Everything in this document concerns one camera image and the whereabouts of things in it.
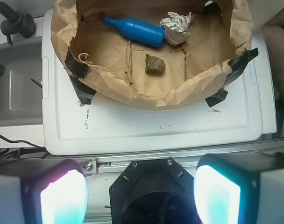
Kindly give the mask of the gripper glowing gel left finger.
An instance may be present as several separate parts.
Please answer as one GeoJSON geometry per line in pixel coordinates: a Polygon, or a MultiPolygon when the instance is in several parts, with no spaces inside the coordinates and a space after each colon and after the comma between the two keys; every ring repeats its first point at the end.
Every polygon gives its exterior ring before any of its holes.
{"type": "Polygon", "coordinates": [[[82,224],[88,186],[73,159],[0,159],[0,224],[82,224]]]}

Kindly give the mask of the gripper glowing gel right finger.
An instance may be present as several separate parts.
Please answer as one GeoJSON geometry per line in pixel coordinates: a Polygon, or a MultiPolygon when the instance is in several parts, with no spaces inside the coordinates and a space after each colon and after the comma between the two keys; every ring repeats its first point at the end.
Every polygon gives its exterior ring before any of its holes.
{"type": "Polygon", "coordinates": [[[284,224],[284,153],[205,154],[193,191],[204,224],[284,224]]]}

